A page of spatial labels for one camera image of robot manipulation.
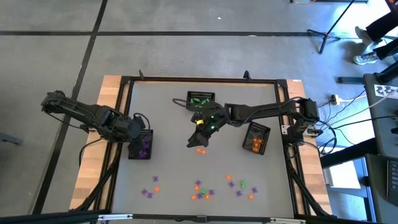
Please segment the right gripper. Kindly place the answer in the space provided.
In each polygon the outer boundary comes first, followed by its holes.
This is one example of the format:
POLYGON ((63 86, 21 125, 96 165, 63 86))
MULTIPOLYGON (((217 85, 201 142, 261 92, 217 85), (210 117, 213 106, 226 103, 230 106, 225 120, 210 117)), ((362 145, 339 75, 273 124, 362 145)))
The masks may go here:
POLYGON ((208 146, 208 138, 226 124, 225 111, 220 106, 203 108, 201 111, 194 112, 191 122, 195 127, 195 132, 189 137, 187 147, 208 146))

